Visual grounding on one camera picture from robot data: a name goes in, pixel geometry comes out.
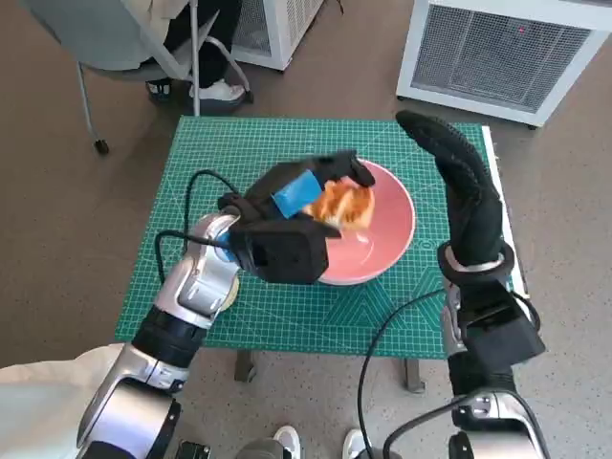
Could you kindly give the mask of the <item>black gloved robot right hand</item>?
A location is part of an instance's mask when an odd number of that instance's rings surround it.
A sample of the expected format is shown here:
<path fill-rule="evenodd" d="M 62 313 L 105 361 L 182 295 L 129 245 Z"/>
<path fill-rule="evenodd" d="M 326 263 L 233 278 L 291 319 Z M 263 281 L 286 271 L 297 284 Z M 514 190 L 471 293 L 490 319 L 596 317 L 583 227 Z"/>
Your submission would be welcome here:
<path fill-rule="evenodd" d="M 407 110 L 396 122 L 407 136 L 434 158 L 446 185 L 449 243 L 464 267 L 514 262 L 503 240 L 503 206 L 489 170 L 475 146 L 449 123 Z"/>

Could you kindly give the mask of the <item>bare black robot left hand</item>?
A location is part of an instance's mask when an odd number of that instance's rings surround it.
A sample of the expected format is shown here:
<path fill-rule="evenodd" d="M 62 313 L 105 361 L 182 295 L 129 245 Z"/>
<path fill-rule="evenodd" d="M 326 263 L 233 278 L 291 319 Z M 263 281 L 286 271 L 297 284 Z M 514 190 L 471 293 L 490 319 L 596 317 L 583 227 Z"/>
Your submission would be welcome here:
<path fill-rule="evenodd" d="M 360 162 L 355 150 L 274 165 L 245 193 L 228 192 L 217 201 L 219 209 L 234 207 L 248 222 L 291 219 L 314 203 L 327 182 L 349 178 L 371 187 L 374 176 Z"/>

